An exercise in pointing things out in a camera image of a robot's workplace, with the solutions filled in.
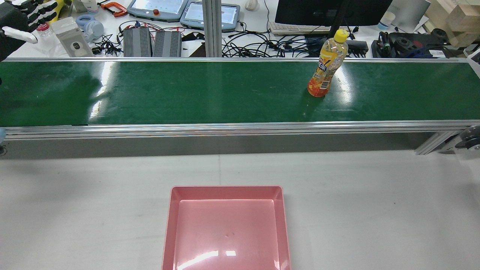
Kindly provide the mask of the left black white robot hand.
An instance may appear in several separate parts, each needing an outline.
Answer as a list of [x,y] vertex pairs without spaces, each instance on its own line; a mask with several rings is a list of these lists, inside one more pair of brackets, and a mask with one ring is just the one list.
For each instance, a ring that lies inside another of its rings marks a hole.
[[0,5],[0,60],[23,44],[38,43],[33,32],[57,15],[55,0],[2,0]]

